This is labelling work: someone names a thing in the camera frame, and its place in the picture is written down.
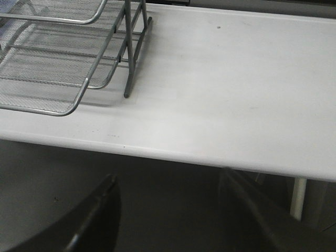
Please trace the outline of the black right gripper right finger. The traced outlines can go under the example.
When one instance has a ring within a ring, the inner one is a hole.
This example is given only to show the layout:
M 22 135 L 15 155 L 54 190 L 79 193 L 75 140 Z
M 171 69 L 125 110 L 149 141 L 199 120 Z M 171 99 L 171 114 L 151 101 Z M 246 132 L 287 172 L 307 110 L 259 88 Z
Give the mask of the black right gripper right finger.
M 238 171 L 219 174 L 219 210 L 229 251 L 335 251 L 335 238 L 294 219 Z

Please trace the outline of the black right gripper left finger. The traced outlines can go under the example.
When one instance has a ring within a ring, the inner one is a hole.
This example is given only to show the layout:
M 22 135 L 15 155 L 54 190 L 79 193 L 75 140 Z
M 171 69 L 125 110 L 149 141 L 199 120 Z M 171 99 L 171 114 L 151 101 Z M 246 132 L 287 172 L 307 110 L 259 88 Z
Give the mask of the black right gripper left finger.
M 108 174 L 61 219 L 8 251 L 114 251 L 120 218 L 118 179 Z

